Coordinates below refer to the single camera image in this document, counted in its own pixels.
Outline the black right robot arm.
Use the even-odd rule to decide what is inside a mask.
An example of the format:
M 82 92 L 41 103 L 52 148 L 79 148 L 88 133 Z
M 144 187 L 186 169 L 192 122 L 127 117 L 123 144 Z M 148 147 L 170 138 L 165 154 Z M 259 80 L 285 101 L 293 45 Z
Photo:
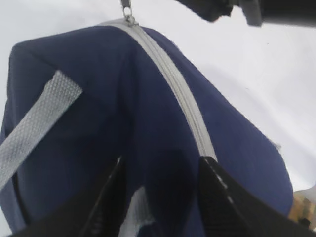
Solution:
M 316 26 L 315 0 L 180 0 L 200 18 L 215 22 L 231 16 L 234 7 L 242 10 L 249 26 L 279 24 L 302 27 Z

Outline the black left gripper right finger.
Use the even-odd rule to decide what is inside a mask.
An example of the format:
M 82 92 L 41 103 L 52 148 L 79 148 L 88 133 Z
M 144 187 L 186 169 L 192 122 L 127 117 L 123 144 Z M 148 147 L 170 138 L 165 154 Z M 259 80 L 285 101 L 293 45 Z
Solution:
M 201 157 L 198 204 L 208 237 L 312 237 L 250 194 L 211 157 Z

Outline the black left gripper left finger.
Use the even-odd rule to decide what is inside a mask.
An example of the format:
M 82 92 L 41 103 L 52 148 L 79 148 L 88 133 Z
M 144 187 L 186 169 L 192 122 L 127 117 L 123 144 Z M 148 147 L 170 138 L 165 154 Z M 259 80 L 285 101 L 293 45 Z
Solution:
M 116 237 L 126 214 L 126 169 L 122 158 L 84 191 L 15 237 Z

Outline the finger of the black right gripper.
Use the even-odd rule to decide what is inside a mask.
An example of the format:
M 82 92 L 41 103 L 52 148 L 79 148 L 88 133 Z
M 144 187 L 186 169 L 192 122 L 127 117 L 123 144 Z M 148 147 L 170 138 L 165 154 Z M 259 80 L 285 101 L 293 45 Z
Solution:
M 178 0 L 200 18 L 215 22 L 222 16 L 230 16 L 233 5 L 228 0 Z

